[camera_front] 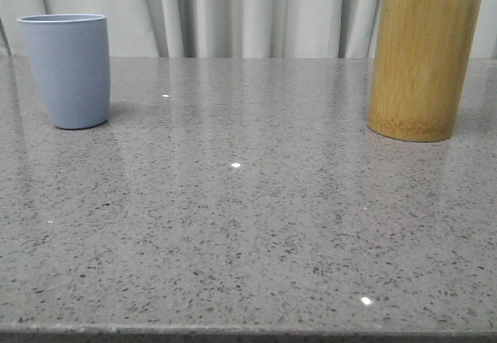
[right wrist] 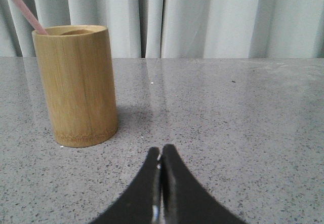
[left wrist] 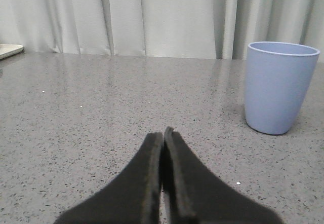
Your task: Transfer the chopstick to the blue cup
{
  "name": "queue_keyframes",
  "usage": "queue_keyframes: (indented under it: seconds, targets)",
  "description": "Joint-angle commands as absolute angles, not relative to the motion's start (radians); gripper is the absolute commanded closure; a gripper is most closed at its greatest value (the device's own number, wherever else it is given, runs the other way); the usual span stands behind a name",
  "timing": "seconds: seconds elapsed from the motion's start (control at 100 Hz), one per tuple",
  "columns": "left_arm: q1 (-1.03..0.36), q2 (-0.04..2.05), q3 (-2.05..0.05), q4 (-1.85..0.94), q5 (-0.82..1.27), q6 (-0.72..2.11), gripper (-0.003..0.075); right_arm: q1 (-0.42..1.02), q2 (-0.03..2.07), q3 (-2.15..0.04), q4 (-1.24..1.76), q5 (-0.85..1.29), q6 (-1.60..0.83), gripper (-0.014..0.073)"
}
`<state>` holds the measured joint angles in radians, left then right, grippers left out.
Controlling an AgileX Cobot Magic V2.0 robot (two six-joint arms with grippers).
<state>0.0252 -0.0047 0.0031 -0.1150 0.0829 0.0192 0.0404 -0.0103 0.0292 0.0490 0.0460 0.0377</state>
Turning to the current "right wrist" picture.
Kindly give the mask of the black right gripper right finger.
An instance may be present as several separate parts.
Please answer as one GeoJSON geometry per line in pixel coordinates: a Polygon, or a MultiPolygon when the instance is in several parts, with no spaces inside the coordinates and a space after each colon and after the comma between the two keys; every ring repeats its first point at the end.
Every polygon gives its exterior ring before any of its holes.
{"type": "Polygon", "coordinates": [[[244,223],[200,185],[172,144],[163,147],[162,181],[166,223],[244,223]]]}

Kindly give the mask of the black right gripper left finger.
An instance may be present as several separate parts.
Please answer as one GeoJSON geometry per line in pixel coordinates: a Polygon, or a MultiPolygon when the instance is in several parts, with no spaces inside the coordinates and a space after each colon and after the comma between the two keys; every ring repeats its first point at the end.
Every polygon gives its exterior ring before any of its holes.
{"type": "Polygon", "coordinates": [[[127,189],[92,223],[159,223],[161,154],[151,147],[127,189]]]}

